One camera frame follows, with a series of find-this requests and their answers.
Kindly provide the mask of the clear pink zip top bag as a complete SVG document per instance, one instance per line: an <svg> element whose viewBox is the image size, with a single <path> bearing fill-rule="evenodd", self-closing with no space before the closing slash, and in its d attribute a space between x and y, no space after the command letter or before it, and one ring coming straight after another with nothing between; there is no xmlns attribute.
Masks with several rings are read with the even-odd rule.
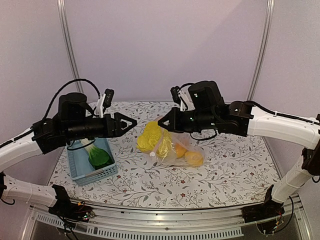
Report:
<svg viewBox="0 0 320 240"><path fill-rule="evenodd" d="M186 133L174 133L160 127L157 117L149 121L143 133L137 138L137 148L150 159L162 165L173 167L200 167L205 162L205 153L191 145Z"/></svg>

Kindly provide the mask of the light blue plastic basket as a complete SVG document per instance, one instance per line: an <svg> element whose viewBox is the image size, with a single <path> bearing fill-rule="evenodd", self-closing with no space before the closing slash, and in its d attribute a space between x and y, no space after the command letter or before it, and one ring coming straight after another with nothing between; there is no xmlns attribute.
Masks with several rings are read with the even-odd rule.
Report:
<svg viewBox="0 0 320 240"><path fill-rule="evenodd" d="M95 138L93 144L104 149L110 155L113 164L95 170L89 162L89 155L80 140L73 141L66 147L67 160L71 179L79 186L88 185L118 173L117 165L106 138Z"/></svg>

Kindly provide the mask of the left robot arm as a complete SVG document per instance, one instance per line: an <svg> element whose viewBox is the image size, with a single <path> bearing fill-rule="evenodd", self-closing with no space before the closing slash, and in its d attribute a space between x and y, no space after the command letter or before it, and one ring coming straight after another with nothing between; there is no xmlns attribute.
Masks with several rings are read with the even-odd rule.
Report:
<svg viewBox="0 0 320 240"><path fill-rule="evenodd" d="M61 220L88 222L94 217L92 207L84 202L73 203L63 186L38 185L17 180L4 173L7 168L26 159L45 155L72 141L96 138L118 138L137 125L133 118L119 112L110 115L104 110L111 106L114 91L106 89L98 94L96 109L87 103L87 96L80 92L59 95L58 112L44 117L23 133L0 145L0 199L20 200L43 205L48 212Z"/></svg>

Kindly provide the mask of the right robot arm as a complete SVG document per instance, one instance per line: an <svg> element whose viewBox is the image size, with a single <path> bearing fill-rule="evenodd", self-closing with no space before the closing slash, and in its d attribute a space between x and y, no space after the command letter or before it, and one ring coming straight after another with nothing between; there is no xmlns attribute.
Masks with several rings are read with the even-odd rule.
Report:
<svg viewBox="0 0 320 240"><path fill-rule="evenodd" d="M172 87L173 107L158 125L173 133L216 133L269 137L303 146L297 163L271 185L261 204L241 209L245 223L276 217L284 213L284 202L309 179L320 174L320 118L301 117L269 110L254 101L225 103L213 80Z"/></svg>

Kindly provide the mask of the green bok choy toy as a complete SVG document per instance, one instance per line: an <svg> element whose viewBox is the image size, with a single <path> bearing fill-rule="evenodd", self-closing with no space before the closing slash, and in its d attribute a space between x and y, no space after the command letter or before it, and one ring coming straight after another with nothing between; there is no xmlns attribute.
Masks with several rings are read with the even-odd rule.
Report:
<svg viewBox="0 0 320 240"><path fill-rule="evenodd" d="M80 140L82 146L88 153L89 163L93 166L95 170L102 169L113 164L113 160L109 153L102 148L94 145L94 141L88 139Z"/></svg>

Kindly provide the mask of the yellow napa cabbage toy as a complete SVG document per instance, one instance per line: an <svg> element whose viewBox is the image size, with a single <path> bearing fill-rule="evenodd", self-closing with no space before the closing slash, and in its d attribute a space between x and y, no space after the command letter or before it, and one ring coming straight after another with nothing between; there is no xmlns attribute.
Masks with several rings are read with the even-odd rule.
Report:
<svg viewBox="0 0 320 240"><path fill-rule="evenodd" d="M171 134L158 125L157 121L150 121L143 133L137 138L137 148L143 153L154 152L159 158L166 158L173 149Z"/></svg>

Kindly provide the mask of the yellow lemon toy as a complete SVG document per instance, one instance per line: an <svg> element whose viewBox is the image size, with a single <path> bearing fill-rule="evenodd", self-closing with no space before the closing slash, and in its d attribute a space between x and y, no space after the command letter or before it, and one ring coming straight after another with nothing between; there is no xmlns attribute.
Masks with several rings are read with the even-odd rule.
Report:
<svg viewBox="0 0 320 240"><path fill-rule="evenodd" d="M199 167L204 162L204 157L200 152L187 151L184 157L187 164L191 167Z"/></svg>

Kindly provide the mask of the orange mango toy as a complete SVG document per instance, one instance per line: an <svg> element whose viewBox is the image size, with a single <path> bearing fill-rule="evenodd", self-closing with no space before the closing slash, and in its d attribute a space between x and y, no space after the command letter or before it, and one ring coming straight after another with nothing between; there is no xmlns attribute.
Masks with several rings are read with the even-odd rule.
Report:
<svg viewBox="0 0 320 240"><path fill-rule="evenodd" d="M185 153L187 152L187 149L184 148L183 146L181 146L179 143L176 143L175 144L175 154L176 154L176 157L179 159L179 158L182 158Z"/></svg>

